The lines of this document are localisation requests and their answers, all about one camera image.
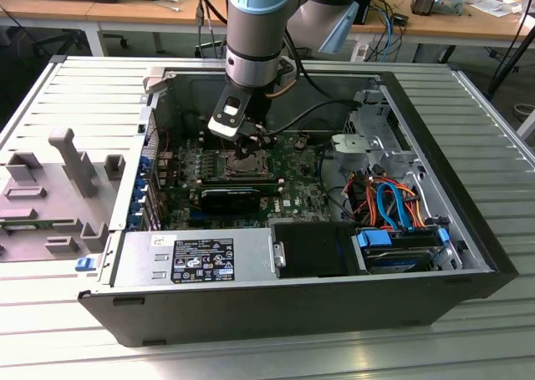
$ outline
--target white paper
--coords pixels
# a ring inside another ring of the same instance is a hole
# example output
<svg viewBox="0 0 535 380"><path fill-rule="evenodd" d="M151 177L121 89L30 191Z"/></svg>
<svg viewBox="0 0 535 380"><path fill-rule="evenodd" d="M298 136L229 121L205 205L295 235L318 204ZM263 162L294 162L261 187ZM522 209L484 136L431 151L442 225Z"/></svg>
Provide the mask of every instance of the white paper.
<svg viewBox="0 0 535 380"><path fill-rule="evenodd" d="M498 2L497 0L483 0L482 2L472 4L471 6L477 8L484 13L491 14L494 17L503 17L511 13L509 9L501 10L500 7L505 5L505 3Z"/></svg>

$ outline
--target floor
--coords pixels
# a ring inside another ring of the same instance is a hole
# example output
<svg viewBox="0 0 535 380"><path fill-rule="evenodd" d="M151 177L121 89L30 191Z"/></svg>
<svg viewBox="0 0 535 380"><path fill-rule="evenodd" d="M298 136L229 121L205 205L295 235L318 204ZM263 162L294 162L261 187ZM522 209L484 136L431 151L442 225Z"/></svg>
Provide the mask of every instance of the floor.
<svg viewBox="0 0 535 380"><path fill-rule="evenodd" d="M46 38L61 34L54 29L30 29L31 35L36 39ZM131 57L194 57L194 47L197 43L196 35L190 34L161 34L162 43L166 50L165 54L157 54L154 50L152 35L150 33L124 33L128 39L129 47L122 49L117 39L106 39L106 45L110 56ZM203 35L203 42L208 42L209 37ZM59 47L47 46L47 50L54 54ZM312 58L349 60L352 43L347 42L342 51L336 55L313 53ZM414 55L415 45L404 44L400 50L397 61L411 61ZM89 50L78 50L72 47L69 50L72 55L89 55ZM206 51L207 57L213 57L213 51ZM387 61L393 61L393 55ZM36 57L32 50L32 39L19 30L13 35L12 45L0 47L0 125L3 127L9 120L13 111L31 88L34 80L46 65L45 57ZM471 81L481 90L485 89L491 76L498 65L498 61L490 58L484 48L458 47L450 58L450 64L454 64L463 70ZM511 73L501 88L497 91L492 103L505 117L513 128L517 128L522 122L522 116L515 114L515 104L535 104L535 94L527 91L535 85L535 50L528 50L519 62L517 73Z"/></svg>

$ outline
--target blue cable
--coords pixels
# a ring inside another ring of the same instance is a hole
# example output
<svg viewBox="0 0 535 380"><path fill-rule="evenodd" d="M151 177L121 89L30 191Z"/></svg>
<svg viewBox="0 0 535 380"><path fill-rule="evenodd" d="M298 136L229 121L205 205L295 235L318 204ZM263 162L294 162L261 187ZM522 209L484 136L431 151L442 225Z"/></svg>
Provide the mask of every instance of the blue cable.
<svg viewBox="0 0 535 380"><path fill-rule="evenodd" d="M403 207L403 196L401 195L400 191L395 187L395 185L390 184L388 182L381 184L380 187L377 189L377 208L379 209L379 213L386 221L388 221L388 224L390 224L392 230L398 230L398 226L396 225L396 223L385 212L385 206L383 204L383 193L386 188L391 188L392 192L394 192L395 203L398 207L398 216L400 217L401 225L404 226L404 228L406 228L408 231L413 231L415 228L410 223L409 216L405 213L405 208Z"/></svg>
<svg viewBox="0 0 535 380"><path fill-rule="evenodd" d="M385 60L386 56L388 56L388 50L390 48L390 41L392 40L392 25L390 24L390 20L388 19L388 14L385 12L385 10L377 9L377 11L382 13L383 16L385 17L386 27L388 28L388 40L386 41L385 52L383 53L383 57L381 57L381 60L379 60L379 62L382 63Z"/></svg>

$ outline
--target power supply label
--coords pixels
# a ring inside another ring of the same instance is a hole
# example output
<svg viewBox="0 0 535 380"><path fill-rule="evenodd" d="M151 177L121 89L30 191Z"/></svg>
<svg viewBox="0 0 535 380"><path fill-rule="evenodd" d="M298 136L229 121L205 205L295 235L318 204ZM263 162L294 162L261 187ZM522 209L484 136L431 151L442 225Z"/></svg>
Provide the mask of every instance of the power supply label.
<svg viewBox="0 0 535 380"><path fill-rule="evenodd" d="M234 240L175 241L171 280L178 283L234 280Z"/></svg>

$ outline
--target desk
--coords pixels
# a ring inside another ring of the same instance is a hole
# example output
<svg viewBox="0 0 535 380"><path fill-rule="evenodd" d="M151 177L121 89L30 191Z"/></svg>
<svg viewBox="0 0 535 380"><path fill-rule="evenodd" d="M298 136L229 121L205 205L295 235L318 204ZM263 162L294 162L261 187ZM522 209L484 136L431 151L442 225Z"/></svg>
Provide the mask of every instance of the desk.
<svg viewBox="0 0 535 380"><path fill-rule="evenodd" d="M116 4L65 2L52 0L0 0L19 22L27 27L75 28L86 32L94 56L105 56L103 31L141 31L167 33L195 33L195 12L198 0L181 0L180 12L155 3L139 0L120 0ZM211 0L225 12L224 0ZM437 43L447 45L507 47L518 28L518 15L495 18L472 7L466 7L461 17L410 13L410 0L386 0L396 12L409 16L403 41L406 43ZM224 26L213 18L214 31L225 33ZM0 12L0 25L13 25ZM385 30L378 15L370 13L366 25L354 25L348 40L355 41L352 60L359 59L362 48L379 39ZM519 41L527 34L523 30Z"/></svg>

